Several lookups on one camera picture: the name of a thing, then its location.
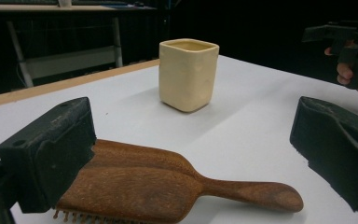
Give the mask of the cream square ceramic cup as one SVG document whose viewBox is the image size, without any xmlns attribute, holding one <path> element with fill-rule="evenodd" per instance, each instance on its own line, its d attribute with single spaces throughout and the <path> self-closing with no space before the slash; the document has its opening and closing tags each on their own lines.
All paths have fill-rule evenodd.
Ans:
<svg viewBox="0 0 358 224">
<path fill-rule="evenodd" d="M 182 112 L 210 103 L 219 46 L 191 38 L 159 44 L 158 92 L 160 100 Z"/>
</svg>

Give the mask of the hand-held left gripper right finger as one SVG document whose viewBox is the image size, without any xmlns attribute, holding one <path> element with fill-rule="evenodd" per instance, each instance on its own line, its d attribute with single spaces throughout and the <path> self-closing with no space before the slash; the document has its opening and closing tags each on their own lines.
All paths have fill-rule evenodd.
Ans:
<svg viewBox="0 0 358 224">
<path fill-rule="evenodd" d="M 358 212 L 358 115 L 332 103 L 299 98 L 290 143 L 308 166 Z"/>
</svg>

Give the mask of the wooden hairbrush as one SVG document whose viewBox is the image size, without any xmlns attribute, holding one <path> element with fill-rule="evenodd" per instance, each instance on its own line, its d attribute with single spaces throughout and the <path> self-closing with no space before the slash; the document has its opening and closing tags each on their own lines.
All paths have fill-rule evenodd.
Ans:
<svg viewBox="0 0 358 224">
<path fill-rule="evenodd" d="M 211 179 L 168 150 L 99 139 L 92 151 L 56 205 L 66 219 L 177 224 L 201 196 L 288 213 L 303 209 L 300 194 L 288 185 Z"/>
</svg>

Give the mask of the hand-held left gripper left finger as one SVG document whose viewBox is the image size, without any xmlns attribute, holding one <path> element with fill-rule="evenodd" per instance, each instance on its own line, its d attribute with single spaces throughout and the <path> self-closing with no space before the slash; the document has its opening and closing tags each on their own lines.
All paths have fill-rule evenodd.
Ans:
<svg viewBox="0 0 358 224">
<path fill-rule="evenodd" d="M 0 190 L 5 205 L 24 213 L 54 208 L 93 157 L 90 100 L 54 106 L 0 144 Z"/>
</svg>

